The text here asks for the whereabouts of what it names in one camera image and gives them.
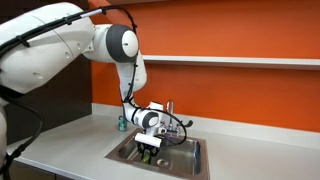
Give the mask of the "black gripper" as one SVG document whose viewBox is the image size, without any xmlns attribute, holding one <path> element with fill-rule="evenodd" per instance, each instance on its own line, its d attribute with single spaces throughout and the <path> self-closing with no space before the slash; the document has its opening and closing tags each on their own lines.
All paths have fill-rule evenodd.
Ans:
<svg viewBox="0 0 320 180">
<path fill-rule="evenodd" d="M 141 143 L 141 142 L 137 143 L 137 148 L 138 148 L 138 152 L 139 152 L 141 161 L 145 161 L 145 157 L 146 157 L 145 151 L 146 150 L 149 151 L 150 157 L 149 157 L 149 160 L 148 160 L 148 164 L 151 164 L 152 159 L 154 157 L 156 157 L 158 152 L 159 152 L 159 149 L 157 147 L 154 147 L 154 146 L 151 146 L 151 145 L 148 145 L 148 144 L 145 144 L 145 143 Z"/>
</svg>

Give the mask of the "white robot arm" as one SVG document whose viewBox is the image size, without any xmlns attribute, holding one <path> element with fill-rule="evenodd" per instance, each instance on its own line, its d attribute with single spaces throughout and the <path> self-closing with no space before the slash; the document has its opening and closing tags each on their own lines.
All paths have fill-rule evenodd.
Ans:
<svg viewBox="0 0 320 180">
<path fill-rule="evenodd" d="M 124 119 L 143 128 L 135 140 L 153 149 L 161 139 L 160 112 L 152 102 L 142 108 L 134 104 L 133 93 L 146 83 L 146 69 L 139 51 L 134 26 L 95 25 L 91 17 L 112 6 L 84 11 L 61 2 L 37 8 L 0 26 L 0 98 L 3 106 L 46 84 L 78 56 L 113 62 L 120 79 Z"/>
</svg>

